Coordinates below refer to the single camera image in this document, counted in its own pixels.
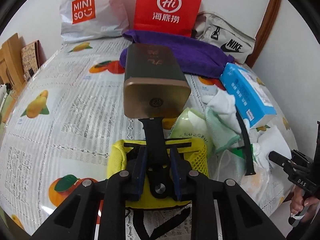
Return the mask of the person's right hand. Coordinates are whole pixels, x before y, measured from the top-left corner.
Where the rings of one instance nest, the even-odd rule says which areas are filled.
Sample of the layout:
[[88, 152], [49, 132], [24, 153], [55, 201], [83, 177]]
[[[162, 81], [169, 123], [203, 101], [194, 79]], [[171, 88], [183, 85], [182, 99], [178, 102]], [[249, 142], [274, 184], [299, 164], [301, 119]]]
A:
[[304, 217], [302, 218], [302, 222], [306, 222], [315, 216], [317, 211], [317, 206], [319, 204], [319, 199], [315, 197], [303, 199], [302, 193], [303, 193], [303, 190], [295, 186], [293, 197], [291, 198], [291, 203], [290, 203], [290, 214], [297, 215], [299, 212], [301, 212], [304, 209], [304, 207], [308, 207], [308, 210], [306, 211]]

